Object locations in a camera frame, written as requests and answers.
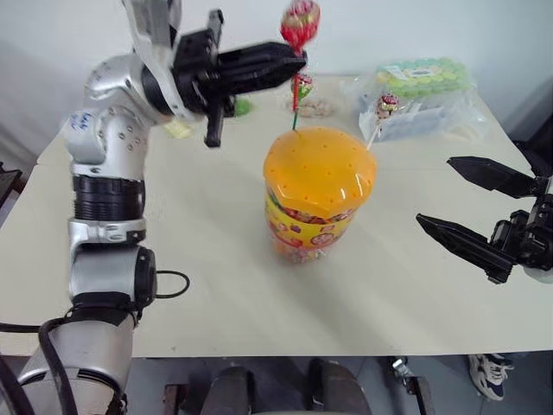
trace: plastic container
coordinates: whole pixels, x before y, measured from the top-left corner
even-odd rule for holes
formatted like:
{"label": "plastic container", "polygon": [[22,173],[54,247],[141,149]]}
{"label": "plastic container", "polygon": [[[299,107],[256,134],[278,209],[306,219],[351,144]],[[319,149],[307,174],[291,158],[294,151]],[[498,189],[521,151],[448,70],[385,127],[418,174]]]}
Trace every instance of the plastic container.
{"label": "plastic container", "polygon": [[[343,86],[359,114],[364,142],[430,134],[460,124],[479,128],[484,121],[469,91],[467,68],[450,58],[392,62],[370,77]],[[387,105],[395,99],[395,105]]]}
{"label": "plastic container", "polygon": [[345,132],[308,127],[276,139],[265,158],[265,216],[274,249],[288,261],[319,258],[369,197],[376,162]]}

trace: candy jar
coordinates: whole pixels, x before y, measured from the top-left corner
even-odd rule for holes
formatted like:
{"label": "candy jar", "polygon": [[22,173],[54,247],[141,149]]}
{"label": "candy jar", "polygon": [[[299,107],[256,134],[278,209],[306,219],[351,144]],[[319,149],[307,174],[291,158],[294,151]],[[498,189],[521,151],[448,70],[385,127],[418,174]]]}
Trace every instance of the candy jar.
{"label": "candy jar", "polygon": [[354,137],[327,127],[288,131],[265,158],[265,216],[275,250],[294,263],[319,258],[372,191],[376,162]]}

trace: metal bracket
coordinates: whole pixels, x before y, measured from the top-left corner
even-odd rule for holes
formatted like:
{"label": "metal bracket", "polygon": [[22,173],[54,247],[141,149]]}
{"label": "metal bracket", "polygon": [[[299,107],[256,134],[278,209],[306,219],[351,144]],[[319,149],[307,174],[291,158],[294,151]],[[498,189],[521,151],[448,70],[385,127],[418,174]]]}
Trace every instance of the metal bracket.
{"label": "metal bracket", "polygon": [[187,384],[165,385],[163,415],[177,415],[188,395]]}
{"label": "metal bracket", "polygon": [[430,386],[426,378],[415,376],[407,366],[407,358],[391,356],[388,358],[391,371],[400,379],[407,393],[416,396],[416,402],[421,415],[435,415]]}
{"label": "metal bracket", "polygon": [[75,253],[83,244],[121,244],[132,241],[138,243],[146,236],[146,220],[69,221],[69,264],[73,265]]}
{"label": "metal bracket", "polygon": [[129,18],[135,52],[152,72],[169,108],[189,121],[200,119],[182,103],[171,73],[174,51],[169,34],[166,0],[123,0]]}

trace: lollipop stick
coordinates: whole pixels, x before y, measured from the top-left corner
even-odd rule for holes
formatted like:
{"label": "lollipop stick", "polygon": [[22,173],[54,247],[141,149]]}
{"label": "lollipop stick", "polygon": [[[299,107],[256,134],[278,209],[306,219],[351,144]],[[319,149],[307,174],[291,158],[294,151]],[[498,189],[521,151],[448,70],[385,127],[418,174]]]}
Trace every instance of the lollipop stick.
{"label": "lollipop stick", "polygon": [[292,130],[296,129],[298,106],[300,104],[300,80],[297,75],[294,75],[294,98],[292,99],[292,110],[294,110],[294,122],[292,123]]}
{"label": "lollipop stick", "polygon": [[297,110],[297,108],[296,108],[296,110],[294,111],[294,123],[292,124],[292,130],[295,130],[295,129],[296,129],[297,113],[298,113],[298,110]]}

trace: red lollipop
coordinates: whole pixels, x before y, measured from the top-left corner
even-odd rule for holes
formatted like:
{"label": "red lollipop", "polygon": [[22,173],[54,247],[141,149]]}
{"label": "red lollipop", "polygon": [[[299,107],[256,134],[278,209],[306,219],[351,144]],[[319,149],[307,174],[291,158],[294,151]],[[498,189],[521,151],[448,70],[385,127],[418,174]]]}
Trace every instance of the red lollipop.
{"label": "red lollipop", "polygon": [[319,28],[321,8],[313,0],[295,0],[284,11],[280,33],[297,54],[313,39]]}

